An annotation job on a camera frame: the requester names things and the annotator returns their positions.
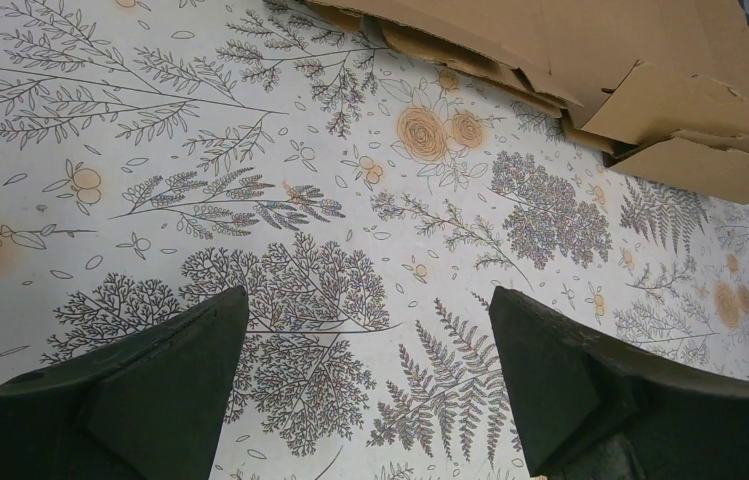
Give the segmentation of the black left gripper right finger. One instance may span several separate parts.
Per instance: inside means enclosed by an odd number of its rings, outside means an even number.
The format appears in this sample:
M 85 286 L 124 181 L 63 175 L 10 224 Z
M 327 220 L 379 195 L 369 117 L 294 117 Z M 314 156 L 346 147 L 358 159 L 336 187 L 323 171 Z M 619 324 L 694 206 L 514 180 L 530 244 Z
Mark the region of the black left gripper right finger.
M 525 463 L 550 479 L 749 479 L 749 381 L 692 368 L 504 287 L 489 309 Z

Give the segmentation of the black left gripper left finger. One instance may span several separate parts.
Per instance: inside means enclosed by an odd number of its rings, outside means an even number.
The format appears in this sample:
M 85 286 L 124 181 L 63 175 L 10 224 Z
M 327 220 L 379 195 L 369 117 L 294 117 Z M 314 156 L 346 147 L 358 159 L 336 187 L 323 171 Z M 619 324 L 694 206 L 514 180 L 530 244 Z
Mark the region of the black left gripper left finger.
M 0 385 L 0 479 L 205 479 L 246 335 L 230 288 Z

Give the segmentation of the brown cardboard box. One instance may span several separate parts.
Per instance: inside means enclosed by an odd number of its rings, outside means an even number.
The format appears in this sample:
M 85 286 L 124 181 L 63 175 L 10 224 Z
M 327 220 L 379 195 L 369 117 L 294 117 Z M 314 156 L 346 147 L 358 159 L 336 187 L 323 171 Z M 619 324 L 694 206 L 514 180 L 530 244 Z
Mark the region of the brown cardboard box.
M 622 174 L 749 204 L 749 26 L 736 1 L 317 1 L 346 30 L 558 118 Z

